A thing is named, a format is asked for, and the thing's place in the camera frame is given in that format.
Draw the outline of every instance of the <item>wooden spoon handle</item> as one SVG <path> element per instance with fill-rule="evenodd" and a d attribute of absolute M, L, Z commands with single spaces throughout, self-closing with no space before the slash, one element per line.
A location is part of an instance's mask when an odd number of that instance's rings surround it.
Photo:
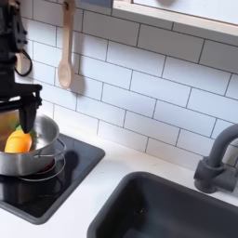
<path fill-rule="evenodd" d="M 62 30 L 62 59 L 59 63 L 58 77 L 62 88 L 67 89 L 73 79 L 72 44 L 73 44 L 73 17 L 75 2 L 63 2 L 63 30 Z"/>

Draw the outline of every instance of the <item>sink basin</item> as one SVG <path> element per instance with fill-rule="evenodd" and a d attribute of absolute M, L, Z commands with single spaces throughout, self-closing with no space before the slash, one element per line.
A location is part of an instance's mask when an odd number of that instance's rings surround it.
<path fill-rule="evenodd" d="M 155 175 L 127 175 L 87 238 L 237 238 L 238 207 Z"/>

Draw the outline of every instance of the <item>pot rim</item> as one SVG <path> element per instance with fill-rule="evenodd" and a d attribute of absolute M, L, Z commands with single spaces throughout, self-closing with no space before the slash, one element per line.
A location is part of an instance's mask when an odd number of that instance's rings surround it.
<path fill-rule="evenodd" d="M 44 146 L 40 149 L 34 150 L 34 151 L 29 151 L 29 152 L 0 152 L 0 153 L 3 153 L 5 155 L 7 155 L 7 154 L 9 154 L 9 155 L 13 155 L 13 154 L 28 154 L 28 155 L 31 155 L 31 154 L 38 153 L 38 152 L 42 151 L 45 148 L 48 148 L 49 146 L 51 146 L 57 140 L 57 138 L 59 137 L 59 134 L 60 134 L 60 128 L 57 125 L 57 123 L 52 118 L 50 118 L 50 117 L 48 117 L 44 114 L 41 114 L 41 113 L 38 113 L 36 116 L 45 117 L 47 120 L 49 120 L 50 122 L 52 122 L 54 124 L 54 126 L 57 129 L 57 134 L 56 134 L 55 138 L 49 144 L 47 144 L 46 146 Z"/>

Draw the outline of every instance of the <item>kitchen wall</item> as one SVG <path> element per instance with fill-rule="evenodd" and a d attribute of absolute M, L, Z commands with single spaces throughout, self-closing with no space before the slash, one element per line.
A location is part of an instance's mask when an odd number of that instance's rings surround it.
<path fill-rule="evenodd" d="M 195 169 L 220 131 L 238 122 L 238 38 L 77 2 L 74 79 L 60 88 L 62 0 L 21 0 L 40 112 Z M 235 166 L 238 141 L 224 162 Z"/>

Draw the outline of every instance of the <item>white countertop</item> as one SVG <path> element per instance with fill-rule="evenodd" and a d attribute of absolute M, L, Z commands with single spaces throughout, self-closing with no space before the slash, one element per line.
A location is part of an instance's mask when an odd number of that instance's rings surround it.
<path fill-rule="evenodd" d="M 146 171 L 195 189 L 194 172 L 154 158 L 142 152 L 118 145 L 105 139 L 60 129 L 61 133 L 98 146 L 106 156 L 77 187 L 53 217 L 43 225 L 28 221 L 0 209 L 0 235 L 6 238 L 86 238 L 86 231 L 120 180 L 131 172 Z M 214 197 L 238 206 L 238 198 L 225 192 Z"/>

